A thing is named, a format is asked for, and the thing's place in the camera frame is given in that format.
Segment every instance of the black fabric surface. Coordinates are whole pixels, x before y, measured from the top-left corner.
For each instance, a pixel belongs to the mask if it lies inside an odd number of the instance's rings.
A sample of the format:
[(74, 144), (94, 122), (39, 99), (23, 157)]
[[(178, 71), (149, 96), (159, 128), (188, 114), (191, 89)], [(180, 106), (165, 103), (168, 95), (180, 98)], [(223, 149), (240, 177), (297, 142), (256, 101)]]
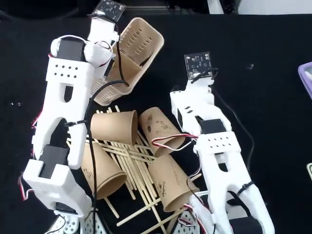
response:
[[(214, 87), (236, 110), (255, 139), (251, 177), (267, 203), (276, 233), (308, 233), (312, 228), (312, 181), (306, 170), (312, 161), (312, 101), (297, 73), (312, 61), (311, 38), (305, 33), (312, 16), (150, 16), (144, 17), (165, 38), (165, 45), (133, 92), (113, 103), (121, 110), (158, 106), (171, 114), (169, 91), (185, 88), (184, 54), (210, 51), (219, 75)], [(123, 28), (130, 18), (122, 18)], [(0, 23), (0, 233), (42, 234), (54, 214), (30, 194), (21, 201), (18, 176), (30, 157), (30, 124), (41, 110), (51, 41), (61, 35), (87, 37), (88, 19)], [(232, 122), (246, 159), (250, 141), (233, 115), (216, 99)], [(191, 148), (172, 154), (187, 174), (198, 166)], [(78, 182), (90, 193), (80, 171)], [(195, 182), (203, 187), (203, 181)], [(125, 218), (143, 207), (138, 193), (132, 201), (122, 187), (109, 197)], [(156, 224), (145, 211), (117, 228), (105, 202), (100, 216), (114, 233), (140, 233)]]

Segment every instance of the robotic arm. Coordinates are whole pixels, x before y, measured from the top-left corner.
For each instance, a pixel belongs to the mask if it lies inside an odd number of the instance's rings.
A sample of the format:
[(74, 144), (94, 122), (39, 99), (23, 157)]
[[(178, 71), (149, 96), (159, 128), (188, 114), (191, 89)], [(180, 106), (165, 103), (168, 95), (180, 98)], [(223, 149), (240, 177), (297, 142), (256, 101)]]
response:
[[(270, 215), (248, 174), (231, 123), (214, 106), (209, 87), (213, 83), (211, 77), (189, 80), (185, 91), (170, 93), (172, 113), (182, 131), (198, 136), (194, 153), (199, 157), (209, 192), (209, 209), (194, 195), (190, 205), (208, 233), (274, 234)], [(230, 205), (232, 197), (236, 205)]]
[[(32, 139), (36, 159), (29, 160), (23, 178), (56, 215), (84, 218), (91, 209), (91, 199), (76, 183), (71, 169), (81, 167), (87, 134), (82, 120), (94, 77), (103, 78), (112, 59), (111, 43), (118, 40), (114, 26), (110, 21), (92, 19), (89, 41), (66, 35), (51, 44), (43, 109)], [(98, 27), (102, 27), (105, 36), (96, 33)], [(64, 101), (67, 86), (73, 87), (69, 102)], [(50, 145), (51, 135), (62, 118), (74, 123), (69, 124), (70, 149)]]

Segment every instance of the slotted basket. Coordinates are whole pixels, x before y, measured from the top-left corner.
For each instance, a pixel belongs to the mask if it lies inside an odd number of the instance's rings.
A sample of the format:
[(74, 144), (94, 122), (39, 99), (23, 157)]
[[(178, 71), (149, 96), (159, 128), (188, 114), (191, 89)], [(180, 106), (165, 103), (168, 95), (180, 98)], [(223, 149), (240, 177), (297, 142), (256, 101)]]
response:
[[(142, 18), (134, 18), (120, 35), (119, 47), (121, 53), (121, 67), (129, 87), (123, 84), (108, 86), (99, 93), (95, 101), (107, 106), (113, 100), (132, 92), (133, 88), (153, 62), (164, 44), (164, 38), (156, 29)], [(112, 80), (119, 80), (119, 63), (115, 63), (106, 80), (96, 79), (91, 94), (94, 94), (102, 85)]]

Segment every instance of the brown paper cup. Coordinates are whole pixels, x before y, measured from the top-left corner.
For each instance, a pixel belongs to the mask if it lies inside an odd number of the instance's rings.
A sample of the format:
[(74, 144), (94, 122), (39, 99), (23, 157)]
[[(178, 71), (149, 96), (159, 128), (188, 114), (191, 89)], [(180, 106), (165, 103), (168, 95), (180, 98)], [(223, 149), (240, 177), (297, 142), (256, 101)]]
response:
[(94, 114), (91, 133), (95, 139), (134, 145), (137, 139), (137, 112)]
[[(103, 199), (119, 189), (126, 181), (127, 175), (114, 163), (99, 144), (94, 142), (93, 149), (97, 169), (97, 199)], [(89, 144), (84, 147), (81, 169), (93, 193), (94, 175)]]
[[(192, 192), (186, 184), (187, 175), (171, 155), (156, 158), (149, 165), (148, 170), (161, 199), (164, 212), (176, 211), (184, 203), (188, 203)], [(199, 191), (199, 188), (191, 181), (189, 185), (193, 192)]]
[[(169, 137), (180, 134), (179, 130), (168, 120), (164, 113), (158, 107), (152, 107), (144, 111), (139, 118), (140, 126), (151, 145), (154, 156), (159, 157), (167, 155), (172, 150), (154, 146), (151, 141), (156, 137)], [(183, 144), (185, 137), (175, 137), (157, 141), (157, 143), (167, 145), (173, 149), (177, 149)]]

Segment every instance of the perforated metal plate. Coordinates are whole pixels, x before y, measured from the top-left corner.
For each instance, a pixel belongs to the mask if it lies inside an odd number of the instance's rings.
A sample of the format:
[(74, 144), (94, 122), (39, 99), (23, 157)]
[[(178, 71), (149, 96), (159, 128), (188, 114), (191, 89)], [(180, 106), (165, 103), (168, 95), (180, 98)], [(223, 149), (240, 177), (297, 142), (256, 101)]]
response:
[[(180, 217), (185, 219), (186, 221), (195, 223), (195, 220), (188, 211), (183, 212)], [(198, 233), (199, 233), (199, 225), (197, 223), (195, 227), (185, 227), (177, 223), (175, 230), (173, 231), (173, 234), (198, 234)]]
[[(92, 214), (89, 215), (89, 217), (83, 222), (83, 219), (80, 220), (80, 230), (78, 229), (76, 232), (73, 232), (75, 228), (77, 229), (77, 224), (73, 222), (66, 222), (65, 226), (56, 232), (53, 232), (53, 234), (93, 234), (93, 216)], [(57, 230), (60, 227), (62, 227), (64, 224), (64, 220), (61, 217), (58, 217), (56, 221), (54, 222), (54, 225), (49, 229), (49, 231)], [(106, 234), (105, 228), (96, 214), (96, 234)]]

